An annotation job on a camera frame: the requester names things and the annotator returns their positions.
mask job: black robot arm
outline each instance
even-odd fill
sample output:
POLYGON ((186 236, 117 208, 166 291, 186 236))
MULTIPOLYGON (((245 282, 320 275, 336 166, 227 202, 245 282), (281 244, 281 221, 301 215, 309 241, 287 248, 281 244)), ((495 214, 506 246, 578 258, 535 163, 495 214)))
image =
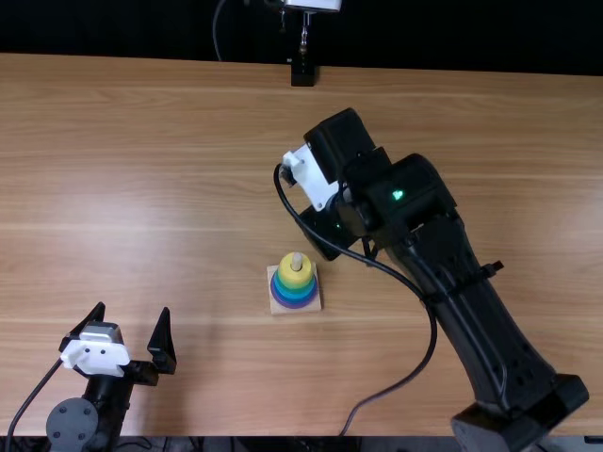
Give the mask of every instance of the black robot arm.
MULTIPOLYGON (((384 250, 421 289, 457 351, 475 403, 452 419, 465 450, 518 452, 588 400, 575 375, 557 374, 509 315, 480 266, 456 203, 432 164, 411 154, 392 164, 352 109, 323 121, 287 153, 282 176, 312 206, 301 220, 342 248, 362 239, 384 250)), ((306 235, 328 259, 338 252, 306 235)))
POLYGON ((129 359, 120 327, 104 322, 105 305, 63 338, 59 351, 66 367, 88 379, 81 397, 55 406, 46 422, 51 451, 109 452, 122 432, 135 384, 156 386, 159 374, 173 374, 176 355, 171 340, 170 310, 164 308, 147 350, 150 362, 129 359))

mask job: wooden table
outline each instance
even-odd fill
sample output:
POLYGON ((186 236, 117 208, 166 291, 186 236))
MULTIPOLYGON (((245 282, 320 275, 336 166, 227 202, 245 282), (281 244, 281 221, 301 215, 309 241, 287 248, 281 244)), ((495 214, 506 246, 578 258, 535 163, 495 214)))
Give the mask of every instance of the wooden table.
MULTIPOLYGON (((274 193, 302 135, 353 106, 392 160, 439 169, 479 258, 534 345, 591 401, 558 434, 603 428, 603 79, 0 56, 0 430, 93 306, 137 359, 171 308, 173 377, 137 387, 123 434, 336 434, 359 398, 422 357, 428 323, 391 278, 318 260, 325 310, 269 314, 266 266, 317 254, 274 193)), ((303 207, 299 190, 294 201, 303 207)), ((18 434, 83 394, 60 369, 18 434)), ((448 435, 472 392, 446 336, 410 386, 350 433, 448 435)))

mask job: cable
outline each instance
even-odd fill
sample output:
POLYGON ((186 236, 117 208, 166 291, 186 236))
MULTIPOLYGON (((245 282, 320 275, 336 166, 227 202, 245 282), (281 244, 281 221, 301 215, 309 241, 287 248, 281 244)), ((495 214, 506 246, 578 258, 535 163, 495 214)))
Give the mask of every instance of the cable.
POLYGON ((153 444, 148 440, 148 438, 145 438, 144 436, 139 436, 139 439, 146 441, 147 444, 144 445, 141 443, 137 443, 136 441, 128 441, 126 443, 119 444, 117 447, 115 447, 115 450, 121 449, 122 447, 126 447, 127 445, 138 445, 145 450, 151 450, 153 448, 153 444))
POLYGON ((222 56, 220 55, 220 49, 218 48, 218 18, 220 17, 220 12, 222 7, 226 3, 226 0, 219 0, 216 5, 216 9, 214 10, 214 17, 211 20, 211 38, 214 42, 214 50, 216 51, 216 58, 218 61, 222 61, 222 56))
POLYGON ((384 396, 387 396, 388 394, 393 393, 394 391, 398 390, 399 388, 401 388, 405 384, 409 383, 418 374, 420 374, 421 371, 427 366, 427 364, 429 363, 430 359, 433 356, 433 352, 435 351, 435 344, 437 343, 437 324, 435 322, 435 315, 433 314, 433 310, 429 307, 429 305, 425 301, 425 297, 423 296, 421 290, 416 285, 414 285, 408 278, 406 278, 404 275, 402 275, 401 273, 399 273, 398 271, 396 271, 391 266, 387 266, 387 265, 382 264, 380 262, 373 261, 372 259, 369 259, 369 258, 363 256, 362 254, 358 253, 358 252, 351 251, 351 250, 348 250, 348 249, 345 249, 345 248, 342 248, 342 247, 336 245, 335 243, 331 242, 327 238, 323 237, 322 235, 320 235, 319 233, 317 233, 316 231, 314 231, 309 225, 307 225, 306 223, 304 223, 302 221, 302 219, 300 218, 300 215, 295 211, 295 209, 293 208, 293 206, 290 204, 289 200, 286 198, 286 194, 283 191, 283 187, 281 186, 281 180, 279 178, 279 172, 281 170, 281 166, 282 166, 281 164, 278 164, 276 166, 276 168, 274 169, 274 174, 273 174, 274 186, 276 187, 276 192, 278 193, 279 198, 281 199, 281 202, 285 206, 286 211, 289 213, 289 215, 291 217, 293 217, 293 219, 295 220, 295 222, 304 231, 306 231, 308 234, 312 235, 316 240, 324 243, 328 247, 331 247, 334 250, 339 251, 341 254, 349 256, 352 259, 355 259, 355 260, 357 260, 359 262, 362 262, 362 263, 364 263, 364 264, 366 264, 368 266, 373 266, 373 267, 375 267, 375 268, 377 268, 377 269, 379 269, 379 270, 387 273, 388 275, 396 278, 401 283, 403 283, 421 301, 423 301, 423 304, 425 305, 425 310, 427 311, 427 316, 429 317, 429 320, 430 320, 430 329, 431 329, 430 342, 429 342, 429 345, 427 346, 427 350, 425 352, 425 356, 423 356, 423 359, 420 361, 420 363, 418 364, 418 366, 415 367, 415 369, 410 374, 408 374, 406 377, 404 377, 400 381, 398 381, 398 382, 392 384, 391 386, 388 386, 387 388, 379 391, 378 393, 370 395, 369 397, 367 397, 367 398, 361 400, 360 402, 358 402, 351 409, 350 415, 348 416, 348 420, 346 421, 345 426, 341 429, 341 432, 339 433, 339 436, 344 436, 348 432, 348 429, 350 428, 351 422, 353 421, 354 416, 356 415, 356 413, 358 412, 358 410, 360 410, 366 404, 374 402, 375 400, 377 400, 379 398, 382 398, 384 396))
POLYGON ((354 406, 354 408, 351 409, 350 415, 348 416, 348 420, 346 421, 346 425, 341 429, 339 436, 344 436, 348 432, 348 429, 350 428, 350 425, 351 425, 351 421, 353 421, 354 416, 356 415, 358 410, 360 410, 366 404, 374 402, 377 399, 383 398, 383 397, 393 393, 394 391, 397 391, 399 388, 401 388, 405 384, 408 384, 413 379, 415 379, 415 377, 418 374, 420 374, 423 371, 423 369, 427 366, 427 364, 429 363, 430 359, 433 356, 433 351, 435 350, 435 344, 437 343, 437 324, 435 323, 435 315, 433 315, 432 310, 430 308, 426 308, 426 309, 427 309, 427 315, 430 318, 431 335, 430 335, 430 344, 427 346, 427 351, 425 352, 425 356, 423 356, 423 359, 421 360, 421 362, 417 365, 417 367, 415 367, 415 369, 410 374, 408 374, 406 377, 404 377, 400 381, 398 381, 398 382, 392 384, 391 386, 389 386, 385 389, 382 389, 378 393, 370 395, 367 398, 358 402, 354 406))
POLYGON ((27 407, 29 407, 29 404, 31 404, 31 402, 34 400, 34 398, 36 398, 36 396, 40 393, 41 388, 43 388, 44 385, 48 382, 48 380, 55 374, 55 372, 57 372, 57 369, 60 367, 61 364, 63 364, 63 361, 60 360, 60 358, 59 358, 57 360, 57 362, 53 364, 53 366, 50 368, 50 370, 48 372, 46 372, 46 375, 44 375, 44 377, 40 380, 38 385, 34 388, 34 390, 27 397, 25 402, 23 402, 23 405, 21 406, 21 408, 15 414, 15 417, 12 419, 12 422, 10 423, 10 427, 8 427, 7 438, 6 438, 5 449, 4 449, 5 452, 10 452, 10 444, 12 443, 12 436, 14 435, 15 428, 17 427, 17 423, 19 422, 19 419, 21 419, 21 416, 23 416, 23 413, 25 412, 25 410, 27 410, 27 407))

